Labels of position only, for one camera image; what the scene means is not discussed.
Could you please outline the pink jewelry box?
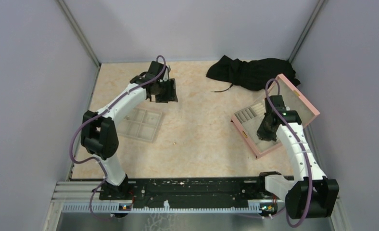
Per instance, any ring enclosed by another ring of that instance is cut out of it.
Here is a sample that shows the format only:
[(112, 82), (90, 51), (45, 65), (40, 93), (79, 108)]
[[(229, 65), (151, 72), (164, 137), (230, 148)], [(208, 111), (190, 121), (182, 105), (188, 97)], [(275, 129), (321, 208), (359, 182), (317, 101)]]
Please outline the pink jewelry box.
[(320, 115), (284, 74), (277, 75), (275, 81), (269, 83), (268, 89), (263, 90), (253, 104), (235, 112), (231, 117), (231, 122), (257, 159), (281, 146), (276, 131), (283, 122), (267, 102), (267, 96), (289, 122), (298, 116), (302, 126), (306, 127)]

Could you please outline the grey divided tray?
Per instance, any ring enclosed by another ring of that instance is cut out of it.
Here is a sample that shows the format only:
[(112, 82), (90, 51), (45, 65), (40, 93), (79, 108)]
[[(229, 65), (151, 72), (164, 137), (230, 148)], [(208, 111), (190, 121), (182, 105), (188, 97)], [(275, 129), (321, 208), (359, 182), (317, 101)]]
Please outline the grey divided tray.
[(116, 127), (119, 136), (154, 142), (162, 123), (163, 112), (133, 108)]

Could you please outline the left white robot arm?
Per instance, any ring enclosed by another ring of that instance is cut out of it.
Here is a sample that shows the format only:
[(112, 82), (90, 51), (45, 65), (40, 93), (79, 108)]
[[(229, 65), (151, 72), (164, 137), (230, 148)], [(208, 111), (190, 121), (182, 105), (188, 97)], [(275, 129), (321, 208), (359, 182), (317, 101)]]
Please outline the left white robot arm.
[(129, 195), (130, 186), (124, 183), (127, 175), (116, 156), (119, 146), (117, 126), (140, 103), (177, 102), (175, 79), (169, 76), (166, 64), (152, 61), (149, 69), (133, 77), (124, 91), (96, 112), (86, 111), (82, 119), (80, 144), (103, 166), (105, 182), (118, 199)]

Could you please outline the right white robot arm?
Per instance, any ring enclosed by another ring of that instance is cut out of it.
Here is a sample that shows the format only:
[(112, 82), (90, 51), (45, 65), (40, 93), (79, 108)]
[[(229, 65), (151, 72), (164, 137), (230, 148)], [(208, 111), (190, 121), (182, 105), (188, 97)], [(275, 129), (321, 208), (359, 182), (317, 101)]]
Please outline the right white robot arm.
[(339, 185), (320, 168), (307, 143), (302, 120), (295, 110), (288, 110), (281, 95), (266, 97), (264, 119), (256, 134), (264, 141), (278, 141), (285, 147), (293, 170), (293, 180), (279, 173), (262, 173), (257, 194), (274, 194), (285, 203), (290, 219), (327, 218), (334, 209)]

